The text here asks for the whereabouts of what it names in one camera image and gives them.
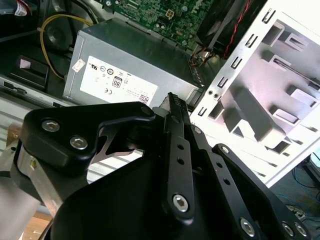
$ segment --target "power supply unit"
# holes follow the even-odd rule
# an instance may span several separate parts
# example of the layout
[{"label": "power supply unit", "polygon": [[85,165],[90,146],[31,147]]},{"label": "power supply unit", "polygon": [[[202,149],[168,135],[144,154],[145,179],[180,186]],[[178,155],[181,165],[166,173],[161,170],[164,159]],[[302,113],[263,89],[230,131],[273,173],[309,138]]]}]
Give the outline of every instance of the power supply unit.
[{"label": "power supply unit", "polygon": [[79,32],[64,96],[158,107],[168,92],[190,103],[200,91],[183,51],[114,18]]}]

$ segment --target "red wire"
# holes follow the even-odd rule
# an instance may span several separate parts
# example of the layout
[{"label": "red wire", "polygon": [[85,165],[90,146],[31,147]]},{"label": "red wire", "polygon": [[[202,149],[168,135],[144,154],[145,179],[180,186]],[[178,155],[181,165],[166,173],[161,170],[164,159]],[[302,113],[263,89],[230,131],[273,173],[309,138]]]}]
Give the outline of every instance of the red wire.
[{"label": "red wire", "polygon": [[226,46],[225,52],[224,52],[224,54],[223,54],[223,58],[224,58],[224,59],[225,59],[226,56],[227,56],[227,53],[228,53],[228,51],[229,51],[229,48],[230,48],[231,44],[234,42],[234,38],[235,38],[235,35],[236,35],[236,33],[237,33],[238,26],[239,26],[239,24],[241,23],[242,19],[244,18],[246,12],[248,11],[250,4],[251,4],[251,0],[249,0],[249,1],[246,3],[245,8],[244,8],[243,12],[241,13],[241,15],[240,15],[240,17],[239,17],[239,19],[238,19],[238,22],[234,25],[234,30],[233,30],[233,34],[232,34],[232,36],[231,36],[230,42],[229,42],[228,46]]},{"label": "red wire", "polygon": [[16,2],[20,3],[26,9],[27,13],[32,15],[32,11],[31,11],[30,7],[28,6],[28,4],[26,4],[23,0],[16,0]]}]

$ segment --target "white label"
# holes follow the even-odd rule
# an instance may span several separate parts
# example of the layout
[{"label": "white label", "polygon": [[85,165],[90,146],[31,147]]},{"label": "white label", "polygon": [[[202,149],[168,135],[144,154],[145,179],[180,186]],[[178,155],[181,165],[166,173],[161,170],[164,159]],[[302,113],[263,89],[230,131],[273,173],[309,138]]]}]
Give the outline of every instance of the white label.
[{"label": "white label", "polygon": [[17,4],[17,7],[16,7],[16,11],[15,11],[14,15],[18,16],[18,17],[27,16],[28,12],[25,9],[25,7],[19,2],[16,2],[16,4]]},{"label": "white label", "polygon": [[109,103],[150,105],[158,86],[89,56],[80,90]]},{"label": "white label", "polygon": [[86,65],[86,63],[80,58],[76,63],[73,65],[72,69],[77,73],[79,72],[82,67]]}]

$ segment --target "gray power supply casing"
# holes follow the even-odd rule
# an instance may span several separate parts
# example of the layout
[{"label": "gray power supply casing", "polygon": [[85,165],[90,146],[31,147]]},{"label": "gray power supply casing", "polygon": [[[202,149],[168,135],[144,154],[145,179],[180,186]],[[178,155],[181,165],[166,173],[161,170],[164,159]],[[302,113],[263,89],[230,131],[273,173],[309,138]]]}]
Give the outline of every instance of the gray power supply casing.
[{"label": "gray power supply casing", "polygon": [[183,51],[113,18],[78,33],[63,93],[78,105],[108,102],[80,90],[86,66],[78,72],[72,67],[79,59],[87,64],[90,56],[158,86],[150,107],[160,106],[169,92],[190,103],[202,91]]}]

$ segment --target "wooden surface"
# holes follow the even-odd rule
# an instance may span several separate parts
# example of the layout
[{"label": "wooden surface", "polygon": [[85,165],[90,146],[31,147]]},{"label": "wooden surface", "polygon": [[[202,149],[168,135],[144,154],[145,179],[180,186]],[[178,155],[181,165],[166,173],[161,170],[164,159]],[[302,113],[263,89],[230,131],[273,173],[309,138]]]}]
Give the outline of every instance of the wooden surface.
[{"label": "wooden surface", "polygon": [[24,230],[22,240],[38,240],[52,216],[36,212]]}]

